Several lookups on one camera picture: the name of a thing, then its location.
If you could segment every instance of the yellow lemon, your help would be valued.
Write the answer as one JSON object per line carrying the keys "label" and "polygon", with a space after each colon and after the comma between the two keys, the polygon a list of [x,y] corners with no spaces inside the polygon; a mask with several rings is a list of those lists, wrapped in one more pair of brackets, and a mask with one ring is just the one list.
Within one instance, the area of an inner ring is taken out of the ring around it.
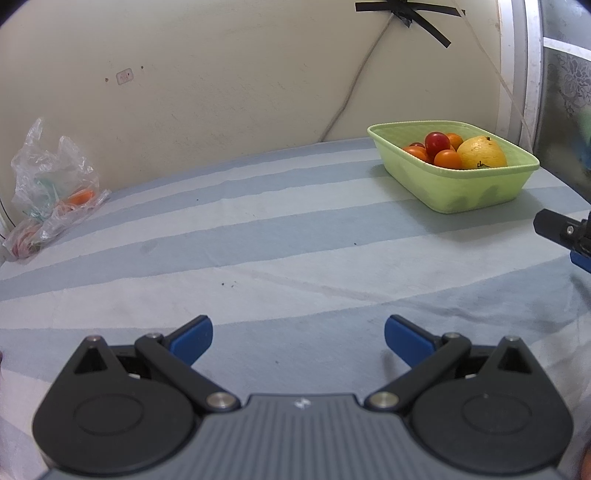
{"label": "yellow lemon", "polygon": [[499,144],[484,135],[469,138],[460,145],[457,153],[462,159],[464,170],[507,166],[507,159]]}

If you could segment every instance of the orange cherry tomato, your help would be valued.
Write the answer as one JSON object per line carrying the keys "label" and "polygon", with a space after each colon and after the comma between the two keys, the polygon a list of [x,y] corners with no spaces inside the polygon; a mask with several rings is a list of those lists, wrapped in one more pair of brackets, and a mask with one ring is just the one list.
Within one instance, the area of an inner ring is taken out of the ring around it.
{"label": "orange cherry tomato", "polygon": [[441,150],[435,155],[433,165],[437,167],[451,168],[453,170],[461,170],[462,159],[455,150]]}
{"label": "orange cherry tomato", "polygon": [[462,137],[460,137],[460,135],[458,134],[446,134],[447,137],[449,138],[449,143],[451,143],[452,147],[454,150],[457,150],[458,148],[460,148],[460,145],[462,145],[464,143],[464,139]]}
{"label": "orange cherry tomato", "polygon": [[69,203],[70,205],[84,205],[94,196],[95,193],[92,190],[82,189],[70,195],[64,203]]}
{"label": "orange cherry tomato", "polygon": [[403,150],[410,153],[413,157],[417,157],[419,160],[423,160],[426,163],[429,162],[427,151],[423,147],[404,147]]}

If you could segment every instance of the metal screw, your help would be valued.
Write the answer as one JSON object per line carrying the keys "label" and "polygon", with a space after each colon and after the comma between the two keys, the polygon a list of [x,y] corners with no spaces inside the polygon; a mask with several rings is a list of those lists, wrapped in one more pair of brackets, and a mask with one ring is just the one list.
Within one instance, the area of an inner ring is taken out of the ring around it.
{"label": "metal screw", "polygon": [[225,410],[227,408],[232,408],[238,399],[228,392],[215,392],[207,396],[205,402],[211,408],[219,408]]}
{"label": "metal screw", "polygon": [[376,392],[369,398],[369,403],[376,408],[392,408],[399,401],[398,395],[390,392]]}

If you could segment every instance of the bed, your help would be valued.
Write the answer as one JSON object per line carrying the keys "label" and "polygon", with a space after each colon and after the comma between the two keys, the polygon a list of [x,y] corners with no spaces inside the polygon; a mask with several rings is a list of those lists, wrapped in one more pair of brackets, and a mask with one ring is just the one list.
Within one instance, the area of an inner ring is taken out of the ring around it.
{"label": "bed", "polygon": [[82,338],[131,343],[198,314],[195,364],[250,393],[354,392],[405,371],[384,342],[399,313],[478,343],[524,338],[573,411],[568,476],[591,419],[591,275],[532,228],[590,208],[538,170],[513,202],[441,215],[385,171],[371,140],[328,142],[116,192],[85,223],[0,267],[0,478],[45,470],[31,419]]}

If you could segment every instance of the cable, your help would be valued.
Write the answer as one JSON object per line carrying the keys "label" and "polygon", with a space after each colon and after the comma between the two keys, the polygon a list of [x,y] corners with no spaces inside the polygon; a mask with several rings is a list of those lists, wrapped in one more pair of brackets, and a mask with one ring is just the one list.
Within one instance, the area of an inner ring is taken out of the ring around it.
{"label": "cable", "polygon": [[2,203],[2,199],[0,198],[0,206],[2,207],[2,210],[4,211],[4,215],[6,215],[6,218],[8,218],[8,220],[10,221],[10,223],[12,224],[12,226],[16,226],[16,223],[14,223],[12,221],[12,219],[10,218],[10,215],[8,214],[8,212],[6,211],[6,209],[4,208],[4,204]]}
{"label": "cable", "polygon": [[378,46],[379,41],[382,39],[382,37],[386,33],[386,30],[390,26],[390,23],[392,23],[393,19],[394,19],[394,14],[390,14],[390,18],[388,19],[388,22],[385,24],[384,28],[379,33],[378,38],[375,39],[374,44],[371,45],[370,49],[365,54],[365,57],[361,61],[361,64],[357,68],[357,72],[355,73],[355,77],[353,77],[353,81],[351,82],[351,85],[349,86],[349,90],[347,91],[347,95],[345,96],[345,100],[343,101],[340,108],[337,110],[337,112],[333,116],[333,118],[330,121],[330,123],[328,124],[328,126],[322,132],[322,135],[320,136],[320,139],[318,140],[318,142],[323,142],[326,140],[326,137],[328,136],[330,131],[335,126],[335,123],[337,121],[339,121],[340,116],[343,115],[343,112],[345,111],[345,109],[347,108],[347,105],[349,104],[349,100],[351,100],[351,96],[353,95],[353,91],[355,90],[355,87],[357,86],[357,82],[359,80],[359,77],[361,76],[361,73],[363,72],[363,69],[365,68],[365,64],[368,62],[369,58],[371,57],[371,54],[374,52],[375,47]]}
{"label": "cable", "polygon": [[[474,40],[476,41],[476,45],[478,45],[478,48],[480,49],[480,51],[485,55],[485,57],[488,59],[489,63],[492,65],[492,68],[494,69],[494,71],[496,73],[496,76],[499,77],[499,80],[501,81],[501,85],[503,86],[503,89],[506,91],[507,95],[509,96],[509,99],[511,100],[512,107],[517,111],[517,113],[519,115],[519,118],[521,120],[521,123],[523,124],[523,126],[525,128],[525,133],[527,134],[527,141],[528,141],[528,143],[530,145],[530,152],[533,152],[533,150],[534,150],[534,141],[533,141],[533,136],[531,134],[530,126],[525,121],[525,117],[521,113],[521,110],[517,107],[517,104],[515,103],[515,99],[513,98],[513,94],[509,90],[509,86],[505,82],[505,79],[501,75],[501,72],[499,72],[499,70],[496,68],[495,62],[492,60],[491,56],[485,50],[485,48],[482,45],[482,43],[480,43],[480,39],[478,38],[478,35],[474,31],[474,28],[472,27],[472,24],[466,18],[465,13],[460,8],[460,6],[457,4],[457,1],[456,0],[452,0],[452,2],[456,6],[456,10],[460,14],[460,17],[466,23],[466,26],[468,27],[468,30],[470,31],[472,37],[474,37]],[[361,76],[361,73],[363,72],[363,69],[365,68],[365,64],[368,62],[369,58],[371,57],[372,53],[375,50],[375,47],[378,45],[379,41],[382,39],[382,37],[386,33],[386,30],[390,26],[390,23],[392,23],[392,20],[393,19],[394,19],[394,14],[390,15],[390,18],[388,19],[388,22],[386,23],[386,25],[384,26],[384,28],[382,29],[382,31],[378,35],[378,38],[376,38],[376,40],[374,41],[374,44],[371,46],[371,48],[369,49],[369,51],[366,53],[365,57],[361,61],[361,65],[359,65],[359,68],[357,69],[357,72],[355,73],[355,77],[353,78],[353,81],[351,82],[351,85],[349,86],[349,90],[347,92],[347,95],[345,97],[345,100],[343,101],[343,103],[340,106],[339,110],[335,113],[334,117],[332,118],[332,120],[330,121],[330,123],[328,124],[328,126],[322,132],[322,135],[320,136],[320,139],[318,140],[318,142],[323,142],[323,141],[326,140],[326,137],[328,136],[328,134],[330,133],[330,131],[335,126],[336,122],[339,120],[339,118],[341,117],[341,115],[343,114],[343,112],[345,111],[345,109],[347,108],[347,105],[349,104],[349,101],[351,100],[351,96],[353,95],[353,91],[355,90],[355,87],[357,86],[357,82],[359,80],[359,77]]]}
{"label": "cable", "polygon": [[478,39],[478,35],[476,35],[476,32],[474,31],[474,28],[472,27],[472,24],[466,18],[466,15],[464,14],[464,12],[460,8],[460,6],[457,4],[457,1],[456,0],[452,0],[452,2],[456,6],[456,10],[460,14],[460,17],[462,17],[463,20],[464,20],[464,22],[466,23],[466,26],[468,27],[468,30],[470,30],[470,33],[472,34],[472,37],[474,37],[474,40],[476,40],[476,45],[478,45],[478,48],[480,49],[480,51],[485,55],[485,57],[488,59],[489,63],[492,65],[492,68],[494,69],[494,71],[496,73],[496,76],[499,77],[499,80],[501,81],[501,85],[503,86],[503,88],[505,89],[507,95],[509,96],[509,99],[511,100],[512,107],[519,114],[519,118],[521,119],[521,123],[523,124],[523,126],[525,128],[525,133],[527,134],[527,141],[530,144],[530,153],[533,153],[533,151],[534,151],[534,137],[531,134],[530,126],[525,121],[525,117],[521,113],[521,110],[515,104],[515,99],[513,98],[513,94],[509,90],[509,86],[507,85],[507,83],[505,83],[505,80],[503,79],[503,75],[501,75],[501,72],[499,72],[499,70],[496,68],[495,62],[492,60],[491,56],[488,54],[488,52],[482,46],[482,43],[480,43],[480,39]]}

